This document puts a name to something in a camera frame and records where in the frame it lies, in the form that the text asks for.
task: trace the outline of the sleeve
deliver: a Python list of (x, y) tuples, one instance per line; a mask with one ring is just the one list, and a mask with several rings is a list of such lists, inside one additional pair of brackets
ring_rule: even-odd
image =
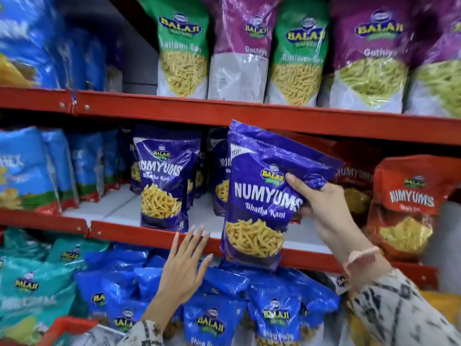
[(364, 286), (352, 305), (381, 345), (461, 346), (460, 333), (397, 269)]
[(139, 321), (117, 346), (164, 346), (160, 329), (152, 321)]

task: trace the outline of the fingernail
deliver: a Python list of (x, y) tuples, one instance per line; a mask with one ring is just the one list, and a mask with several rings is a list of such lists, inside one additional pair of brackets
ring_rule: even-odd
[(286, 173), (285, 178), (288, 182), (294, 182), (295, 176), (293, 176), (291, 173)]

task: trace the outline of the finger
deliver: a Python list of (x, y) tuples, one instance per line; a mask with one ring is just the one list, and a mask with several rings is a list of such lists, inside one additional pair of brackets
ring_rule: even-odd
[(192, 259), (195, 262), (199, 262), (201, 256), (203, 255), (203, 251), (205, 250), (206, 244), (208, 243), (208, 239), (210, 239), (210, 232), (205, 233), (199, 245), (197, 245), (197, 248), (194, 251), (194, 255), (192, 256)]
[(192, 254), (194, 253), (195, 248), (197, 247), (197, 244), (199, 244), (199, 240), (202, 236), (203, 233), (203, 226), (199, 228), (197, 233), (194, 235), (194, 237), (191, 239), (189, 245), (187, 246), (186, 249), (186, 257), (191, 257)]
[(174, 256), (176, 256), (178, 241), (179, 241), (179, 232), (176, 232), (173, 238), (173, 243), (171, 244), (171, 250), (170, 250), (170, 255), (168, 255), (168, 260), (173, 259)]
[(187, 232), (186, 237), (182, 241), (181, 245), (179, 246), (179, 250), (177, 251), (177, 256), (181, 256), (186, 252), (187, 246), (189, 245), (190, 239), (192, 238), (192, 235), (194, 233), (195, 226), (192, 226), (189, 229), (189, 232)]
[(285, 180), (287, 180), (288, 184), (296, 191), (301, 193), (307, 200), (311, 201), (319, 191), (313, 190), (307, 184), (305, 184), (302, 180), (297, 178), (295, 175), (291, 173), (287, 173), (285, 175)]
[(299, 209), (299, 214), (300, 214), (303, 218), (312, 217), (312, 209), (311, 209), (311, 208), (308, 208), (308, 207), (301, 207), (301, 209)]
[(210, 267), (211, 260), (213, 259), (213, 254), (208, 255), (201, 263), (200, 268), (197, 272), (197, 276), (195, 277), (195, 286), (199, 287), (205, 276), (206, 270)]

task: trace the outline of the white shelf surface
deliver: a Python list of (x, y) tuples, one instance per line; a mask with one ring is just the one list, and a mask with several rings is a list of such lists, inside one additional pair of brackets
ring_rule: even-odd
[(135, 197), (136, 194), (130, 191), (129, 185), (122, 185), (119, 190), (106, 193), (99, 202), (81, 202), (78, 209), (66, 210), (62, 215), (84, 219), (89, 227), (91, 221), (103, 221), (104, 218)]
[[(189, 226), (195, 225), (198, 228), (203, 225), (205, 231), (211, 233), (212, 238), (221, 238), (224, 217), (214, 214), (212, 194), (208, 193), (199, 199), (194, 199), (194, 204), (188, 215)], [(141, 196), (130, 199), (99, 221), (139, 226), (141, 223)], [(303, 220), (300, 225), (290, 224), (285, 234), (284, 248), (331, 254), (330, 249), (322, 243), (312, 220)]]

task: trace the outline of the white and black printed sleeve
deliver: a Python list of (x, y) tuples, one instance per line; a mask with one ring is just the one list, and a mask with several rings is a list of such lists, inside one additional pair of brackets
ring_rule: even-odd
[(381, 345), (461, 346), (460, 333), (397, 269), (364, 286), (352, 304)]
[(163, 346), (163, 339), (154, 322), (139, 321), (117, 346)]

